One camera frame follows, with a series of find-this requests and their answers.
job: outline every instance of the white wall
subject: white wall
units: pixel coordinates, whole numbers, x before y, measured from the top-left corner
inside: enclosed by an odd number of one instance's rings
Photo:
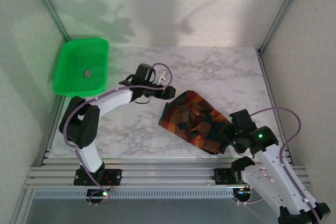
[[[0,223],[7,224],[50,130],[61,43],[39,0],[0,0]]]
[[[138,46],[259,46],[284,0],[52,0],[68,33]]]
[[[319,201],[336,223],[336,0],[295,0],[264,56],[277,105],[295,110],[302,131],[291,145]],[[287,135],[297,129],[283,115]]]

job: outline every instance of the brown patterned cloth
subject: brown patterned cloth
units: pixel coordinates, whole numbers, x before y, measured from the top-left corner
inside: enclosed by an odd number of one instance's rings
[[[202,150],[224,153],[231,122],[195,91],[185,91],[166,103],[159,125]]]

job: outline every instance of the white marble tabletop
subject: white marble tabletop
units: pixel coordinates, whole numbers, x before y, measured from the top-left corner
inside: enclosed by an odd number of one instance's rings
[[[258,58],[253,47],[123,47],[110,48],[108,89],[135,73],[140,63],[165,63],[173,72],[176,96],[186,90],[202,95],[228,117],[247,109],[250,113],[271,107]],[[63,112],[69,99],[66,99]],[[158,126],[167,101],[122,105],[99,121],[95,143],[101,158],[213,157]],[[273,112],[253,117],[279,136]],[[49,158],[75,158],[58,131]],[[228,147],[218,157],[240,157]]]

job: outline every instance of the folded cloth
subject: folded cloth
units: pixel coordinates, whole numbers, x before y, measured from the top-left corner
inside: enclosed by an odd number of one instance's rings
[[[159,125],[210,154],[224,153],[231,122],[195,91],[166,103]]]

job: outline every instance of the green basket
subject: green basket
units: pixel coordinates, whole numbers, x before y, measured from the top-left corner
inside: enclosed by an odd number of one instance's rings
[[[54,91],[69,97],[90,97],[105,91],[109,43],[104,39],[66,42],[59,54]]]

